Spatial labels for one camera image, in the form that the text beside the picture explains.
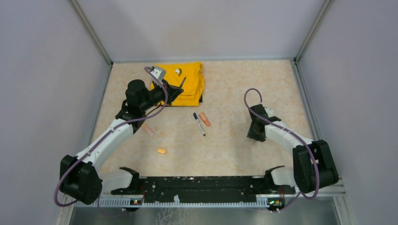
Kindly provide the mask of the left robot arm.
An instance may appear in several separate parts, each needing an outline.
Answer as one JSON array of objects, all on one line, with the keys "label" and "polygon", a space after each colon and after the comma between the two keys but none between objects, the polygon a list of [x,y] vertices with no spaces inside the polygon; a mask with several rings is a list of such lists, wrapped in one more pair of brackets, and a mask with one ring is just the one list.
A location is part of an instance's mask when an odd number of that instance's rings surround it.
[{"label": "left robot arm", "polygon": [[142,80],[129,82],[126,99],[109,128],[76,156],[66,155],[61,160],[60,181],[54,197],[62,192],[76,201],[91,204],[101,194],[118,189],[137,193],[141,187],[138,172],[126,167],[108,173],[99,171],[108,157],[150,118],[146,114],[148,109],[160,103],[172,104],[183,91],[182,85],[173,86],[166,80],[155,84],[152,90]]}]

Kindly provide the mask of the white marker pen black tip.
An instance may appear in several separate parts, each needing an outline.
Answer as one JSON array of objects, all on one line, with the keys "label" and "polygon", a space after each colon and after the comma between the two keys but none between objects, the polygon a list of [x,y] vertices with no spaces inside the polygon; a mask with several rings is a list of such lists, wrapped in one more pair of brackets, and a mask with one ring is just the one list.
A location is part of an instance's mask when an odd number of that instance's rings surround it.
[{"label": "white marker pen black tip", "polygon": [[202,135],[203,135],[203,136],[206,136],[206,133],[205,133],[205,131],[204,131],[204,129],[203,129],[203,127],[202,127],[200,121],[199,121],[198,119],[196,119],[196,122],[197,122],[197,124],[198,124],[198,127],[200,128],[200,131],[201,131]]}]

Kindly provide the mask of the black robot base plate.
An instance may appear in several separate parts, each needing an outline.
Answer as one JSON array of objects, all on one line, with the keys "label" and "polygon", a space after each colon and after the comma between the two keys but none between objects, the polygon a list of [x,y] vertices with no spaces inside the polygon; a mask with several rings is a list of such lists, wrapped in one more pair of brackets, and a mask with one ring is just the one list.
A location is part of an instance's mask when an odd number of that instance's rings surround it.
[{"label": "black robot base plate", "polygon": [[132,173],[131,184],[111,191],[112,195],[141,195],[131,204],[149,207],[259,207],[271,210],[285,206],[285,196],[296,190],[275,185],[270,172],[261,176],[149,176]]}]

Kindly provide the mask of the orange highlighter pen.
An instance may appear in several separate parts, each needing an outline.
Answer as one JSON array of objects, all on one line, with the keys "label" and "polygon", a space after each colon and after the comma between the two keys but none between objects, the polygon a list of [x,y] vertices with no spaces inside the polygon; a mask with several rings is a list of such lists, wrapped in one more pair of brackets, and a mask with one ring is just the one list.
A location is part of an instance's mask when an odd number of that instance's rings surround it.
[{"label": "orange highlighter pen", "polygon": [[207,116],[206,116],[203,112],[201,112],[201,113],[199,114],[199,117],[200,117],[201,120],[205,123],[205,125],[206,125],[207,127],[211,126],[210,121],[208,120]]}]

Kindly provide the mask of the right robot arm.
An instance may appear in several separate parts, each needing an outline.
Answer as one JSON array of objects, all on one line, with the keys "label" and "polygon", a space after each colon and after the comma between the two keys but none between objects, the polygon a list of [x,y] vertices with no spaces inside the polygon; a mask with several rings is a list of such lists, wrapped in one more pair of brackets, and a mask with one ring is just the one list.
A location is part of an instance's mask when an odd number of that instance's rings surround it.
[{"label": "right robot arm", "polygon": [[293,158],[292,167],[283,165],[266,170],[264,187],[268,192],[277,193],[285,185],[307,194],[338,183],[338,172],[326,141],[294,133],[280,118],[270,117],[261,104],[250,107],[249,114],[252,122],[247,137],[259,142],[272,140]]}]

